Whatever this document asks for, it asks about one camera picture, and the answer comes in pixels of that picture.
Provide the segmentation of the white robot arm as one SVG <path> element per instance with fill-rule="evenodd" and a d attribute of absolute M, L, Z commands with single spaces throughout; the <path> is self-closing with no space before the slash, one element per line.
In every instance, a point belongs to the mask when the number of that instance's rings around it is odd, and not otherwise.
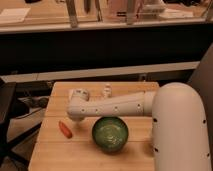
<path fill-rule="evenodd" d="M 155 171 L 213 171 L 205 107 L 198 92 L 187 84 L 174 82 L 156 91 L 100 100 L 92 100 L 85 89 L 72 89 L 67 114 L 75 121 L 149 115 Z"/>

